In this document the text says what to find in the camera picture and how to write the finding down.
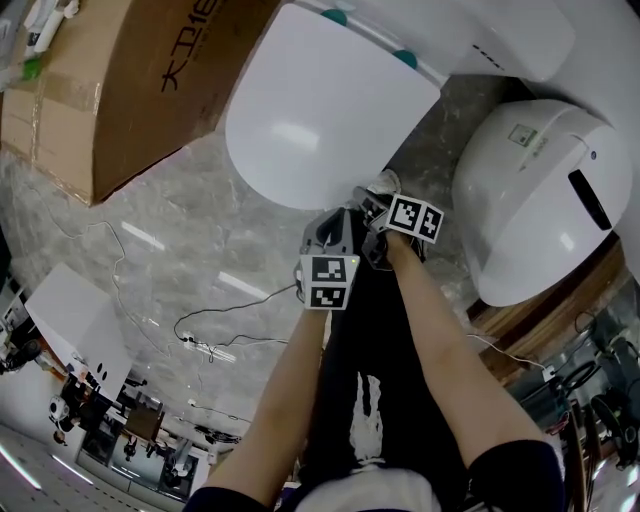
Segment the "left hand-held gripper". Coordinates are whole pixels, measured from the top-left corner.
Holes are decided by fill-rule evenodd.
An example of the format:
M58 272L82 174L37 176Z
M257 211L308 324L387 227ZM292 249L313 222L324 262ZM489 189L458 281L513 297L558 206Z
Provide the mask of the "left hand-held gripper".
M307 225L294 269L298 299L308 310L346 309L360 264L351 211L339 207Z

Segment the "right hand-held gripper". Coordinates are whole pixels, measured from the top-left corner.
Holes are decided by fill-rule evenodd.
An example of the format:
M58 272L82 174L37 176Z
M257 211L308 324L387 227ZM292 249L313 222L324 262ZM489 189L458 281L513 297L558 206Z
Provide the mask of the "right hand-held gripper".
M367 228L362 253L371 266L390 265L386 258L389 231L408 236L420 261L425 261L425 245L436 243L444 220L439 208L402 194L376 194L361 186L353 189L353 201Z

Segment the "person's right forearm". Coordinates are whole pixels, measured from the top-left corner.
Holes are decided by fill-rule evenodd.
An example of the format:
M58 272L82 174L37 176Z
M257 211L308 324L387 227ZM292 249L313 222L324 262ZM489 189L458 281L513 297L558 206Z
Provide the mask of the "person's right forearm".
M515 441L542 441L539 427L471 348L459 319L406 237L386 233L426 384L450 427L464 463Z

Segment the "person's left forearm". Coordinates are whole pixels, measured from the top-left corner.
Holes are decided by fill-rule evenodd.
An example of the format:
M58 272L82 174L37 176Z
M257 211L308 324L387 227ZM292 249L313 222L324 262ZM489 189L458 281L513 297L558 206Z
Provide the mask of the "person's left forearm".
M275 504L309 432L327 313L302 312L238 446L205 486L238 492L263 506Z

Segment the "white ceramic toilet with tank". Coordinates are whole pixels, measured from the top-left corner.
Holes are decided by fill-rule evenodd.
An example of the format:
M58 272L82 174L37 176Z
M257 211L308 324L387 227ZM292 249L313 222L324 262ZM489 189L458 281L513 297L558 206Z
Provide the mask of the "white ceramic toilet with tank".
M388 51L407 51L444 82L493 75L545 82L573 49L554 0L294 0Z

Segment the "person's white shoe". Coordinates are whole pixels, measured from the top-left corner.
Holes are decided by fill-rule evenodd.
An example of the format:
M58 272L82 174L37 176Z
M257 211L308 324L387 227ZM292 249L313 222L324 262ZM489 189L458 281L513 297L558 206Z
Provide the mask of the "person's white shoe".
M387 168L377 176L367 190L376 195L393 196L402 192L402 185L397 173Z

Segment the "black printed trousers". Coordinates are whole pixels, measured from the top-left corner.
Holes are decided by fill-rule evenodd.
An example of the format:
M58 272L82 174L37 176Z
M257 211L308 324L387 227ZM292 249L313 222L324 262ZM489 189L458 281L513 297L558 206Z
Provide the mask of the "black printed trousers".
M424 379L393 268L365 263L347 308L333 315L304 471L337 478L368 462L432 480L467 475Z

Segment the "brown wooden pallet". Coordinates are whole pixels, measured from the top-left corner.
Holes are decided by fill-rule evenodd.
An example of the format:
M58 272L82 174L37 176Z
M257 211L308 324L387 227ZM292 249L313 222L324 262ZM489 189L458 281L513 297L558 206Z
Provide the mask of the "brown wooden pallet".
M514 306L493 307L476 300L466 311L477 333L493 347L481 359L503 385L535 362L564 348L630 278L619 237L605 241L568 277Z

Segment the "large brown cardboard box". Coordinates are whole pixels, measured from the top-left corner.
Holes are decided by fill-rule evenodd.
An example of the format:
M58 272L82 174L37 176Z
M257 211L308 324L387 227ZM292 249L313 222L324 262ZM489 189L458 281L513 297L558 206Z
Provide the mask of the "large brown cardboard box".
M213 131L282 0L0 0L0 148L88 205ZM64 19L34 52L55 8ZM38 57L39 77L22 80Z

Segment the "white and navy shirt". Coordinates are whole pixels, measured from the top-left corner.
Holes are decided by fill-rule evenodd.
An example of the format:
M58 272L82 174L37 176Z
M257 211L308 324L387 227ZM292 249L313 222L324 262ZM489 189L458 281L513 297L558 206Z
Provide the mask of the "white and navy shirt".
M564 512L562 473L546 442L493 447L472 463L469 477L469 493L449 507L421 475L375 469L312 490L299 487L275 510L236 491L203 487L183 512Z

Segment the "white metal cabinet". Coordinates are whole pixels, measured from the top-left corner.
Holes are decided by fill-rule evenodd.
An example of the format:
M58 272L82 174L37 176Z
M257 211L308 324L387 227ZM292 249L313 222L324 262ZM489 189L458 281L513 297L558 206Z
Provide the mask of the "white metal cabinet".
M93 376L99 392L117 399L132 366L114 301L67 265L57 264L26 302L34 324L65 366Z

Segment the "white tube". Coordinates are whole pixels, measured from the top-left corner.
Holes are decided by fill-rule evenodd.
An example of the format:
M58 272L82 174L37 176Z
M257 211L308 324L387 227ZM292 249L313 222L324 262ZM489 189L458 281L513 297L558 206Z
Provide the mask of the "white tube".
M60 25L62 24L63 19L63 8L55 8L51 12L34 45L34 52L36 54L43 54L49 49L53 38L55 37Z

